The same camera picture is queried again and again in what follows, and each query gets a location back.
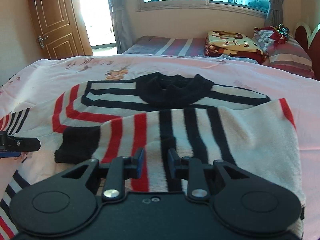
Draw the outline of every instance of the door panel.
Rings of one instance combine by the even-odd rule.
[[[45,46],[41,51],[45,58],[92,55],[91,47],[82,44],[71,0],[28,2],[36,36],[44,39]],[[82,35],[87,36],[86,31],[82,31]]]

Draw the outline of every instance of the sweater collar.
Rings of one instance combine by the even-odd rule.
[[[159,72],[137,78],[138,96],[148,104],[165,109],[187,107],[206,97],[214,83],[197,74],[194,78],[166,76]]]

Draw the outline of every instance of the wooden headboard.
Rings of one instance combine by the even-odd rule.
[[[298,23],[294,32],[294,38],[300,46],[308,53],[312,60],[312,69],[315,77],[320,80],[320,24],[313,33],[305,23]]]

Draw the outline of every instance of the door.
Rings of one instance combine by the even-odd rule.
[[[92,55],[77,0],[28,0],[28,3],[44,58]]]

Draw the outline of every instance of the window sill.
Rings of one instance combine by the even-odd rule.
[[[222,3],[206,3],[206,4],[171,4],[171,5],[156,5],[158,2],[149,2],[148,6],[140,6],[138,12],[141,11],[152,11],[152,10],[165,10],[165,9],[208,9],[208,10],[219,10],[227,12],[235,12],[241,14],[247,14],[250,16],[266,18],[267,13],[251,8],[241,7],[237,5],[229,5]]]

